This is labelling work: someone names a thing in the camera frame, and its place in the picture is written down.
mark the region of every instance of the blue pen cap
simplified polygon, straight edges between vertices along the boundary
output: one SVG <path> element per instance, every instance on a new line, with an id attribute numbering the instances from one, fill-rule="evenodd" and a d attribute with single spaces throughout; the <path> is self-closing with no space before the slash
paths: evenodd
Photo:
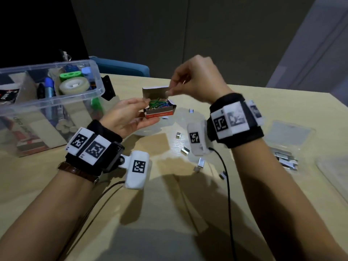
<path id="1" fill-rule="evenodd" d="M 54 81 L 50 77 L 45 78 L 45 87 L 54 89 Z"/>

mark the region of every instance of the blue chair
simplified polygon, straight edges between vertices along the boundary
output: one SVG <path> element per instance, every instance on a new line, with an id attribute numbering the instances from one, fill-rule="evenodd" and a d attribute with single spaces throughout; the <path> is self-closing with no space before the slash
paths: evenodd
<path id="1" fill-rule="evenodd" d="M 91 56 L 89 59 L 97 63 L 100 73 L 150 77 L 150 69 L 145 65 L 98 58 L 95 56 Z"/>

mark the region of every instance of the wooden table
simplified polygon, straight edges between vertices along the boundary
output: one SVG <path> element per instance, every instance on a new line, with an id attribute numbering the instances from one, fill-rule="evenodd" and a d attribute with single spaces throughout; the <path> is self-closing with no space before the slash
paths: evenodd
<path id="1" fill-rule="evenodd" d="M 120 99 L 142 97 L 142 87 L 169 84 L 167 79 L 109 76 Z M 273 120 L 316 130 L 303 152 L 305 172 L 294 178 L 337 242 L 348 251 L 347 204 L 314 164 L 318 156 L 346 152 L 348 108 L 326 93 L 235 85 L 231 88 L 257 103 L 266 117 L 265 132 Z M 184 95 L 173 100 L 177 104 L 174 116 L 137 131 L 123 142 L 126 155 L 131 150 L 150 154 L 152 165 L 145 189 L 115 187 L 102 198 L 82 231 L 92 220 L 93 223 L 67 260 L 231 259 L 227 187 L 218 177 L 222 164 L 215 154 L 210 154 L 205 157 L 203 173 L 194 173 L 199 158 L 180 153 L 184 145 L 188 146 L 187 123 L 208 118 L 209 106 Z M 176 132 L 182 133 L 180 140 Z M 233 230 L 239 259 L 272 260 L 247 205 L 230 150 L 216 143 L 214 147 L 222 154 L 231 176 Z M 23 158 L 1 154 L 0 235 L 52 179 L 64 156 L 63 147 Z M 94 189 L 91 203 L 124 174 L 125 170 L 117 169 L 105 176 L 105 181 Z"/>

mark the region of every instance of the open cardboard box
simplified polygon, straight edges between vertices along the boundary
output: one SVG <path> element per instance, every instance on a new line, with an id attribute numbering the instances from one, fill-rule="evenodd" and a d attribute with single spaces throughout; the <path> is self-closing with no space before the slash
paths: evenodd
<path id="1" fill-rule="evenodd" d="M 150 100 L 167 99 L 170 103 L 169 107 L 163 107 L 159 109 L 144 109 L 144 114 L 146 118 L 160 117 L 173 115 L 176 109 L 176 105 L 173 101 L 169 100 L 166 96 L 166 91 L 169 90 L 168 86 L 164 87 L 150 87 L 143 88 L 143 97 L 145 99 L 150 98 Z"/>

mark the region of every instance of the clear tape roll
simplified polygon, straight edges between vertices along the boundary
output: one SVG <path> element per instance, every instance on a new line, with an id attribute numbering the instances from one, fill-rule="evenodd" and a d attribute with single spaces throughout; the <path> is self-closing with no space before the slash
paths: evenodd
<path id="1" fill-rule="evenodd" d="M 64 94 L 78 94 L 87 91 L 88 88 L 89 82 L 84 77 L 70 78 L 59 85 L 59 89 Z"/>

